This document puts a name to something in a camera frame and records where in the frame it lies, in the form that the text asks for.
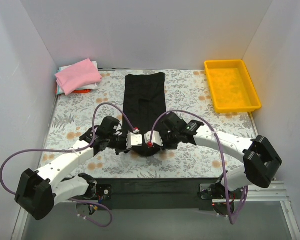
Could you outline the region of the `black t-shirt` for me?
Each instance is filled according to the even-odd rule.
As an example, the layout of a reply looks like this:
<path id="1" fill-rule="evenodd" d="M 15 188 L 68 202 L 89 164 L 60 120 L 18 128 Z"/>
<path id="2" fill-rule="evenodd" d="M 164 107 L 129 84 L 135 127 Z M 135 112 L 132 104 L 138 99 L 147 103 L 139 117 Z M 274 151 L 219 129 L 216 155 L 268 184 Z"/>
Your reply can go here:
<path id="1" fill-rule="evenodd" d="M 165 73 L 125 77 L 123 112 L 141 135 L 149 132 L 166 111 Z"/>

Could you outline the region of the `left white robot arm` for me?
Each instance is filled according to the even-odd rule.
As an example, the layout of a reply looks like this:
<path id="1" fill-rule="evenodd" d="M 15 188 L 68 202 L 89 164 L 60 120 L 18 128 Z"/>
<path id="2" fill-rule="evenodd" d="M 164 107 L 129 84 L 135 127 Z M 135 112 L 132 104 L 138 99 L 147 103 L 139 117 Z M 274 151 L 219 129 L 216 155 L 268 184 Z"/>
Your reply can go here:
<path id="1" fill-rule="evenodd" d="M 120 121 L 106 116 L 100 125 L 94 125 L 69 149 L 51 163 L 33 171 L 25 170 L 20 177 L 14 200 L 34 219 L 45 218 L 55 205 L 79 197 L 94 199 L 97 180 L 86 174 L 66 179 L 77 167 L 106 148 L 125 151 L 128 138 L 117 134 Z"/>

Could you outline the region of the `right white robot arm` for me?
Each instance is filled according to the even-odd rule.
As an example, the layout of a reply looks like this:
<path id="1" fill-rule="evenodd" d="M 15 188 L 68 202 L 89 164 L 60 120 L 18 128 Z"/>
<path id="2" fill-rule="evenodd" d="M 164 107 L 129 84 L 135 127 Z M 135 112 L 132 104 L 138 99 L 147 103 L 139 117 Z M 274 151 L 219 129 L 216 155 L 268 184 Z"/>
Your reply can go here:
<path id="1" fill-rule="evenodd" d="M 185 122 L 174 112 L 166 114 L 160 122 L 166 128 L 166 132 L 160 134 L 163 147 L 175 149 L 179 143 L 207 147 L 243 164 L 235 170 L 227 170 L 217 181 L 216 192 L 222 199 L 250 185 L 267 189 L 282 165 L 282 159 L 270 141 L 262 135 L 245 138 L 217 132 L 203 120 Z"/>

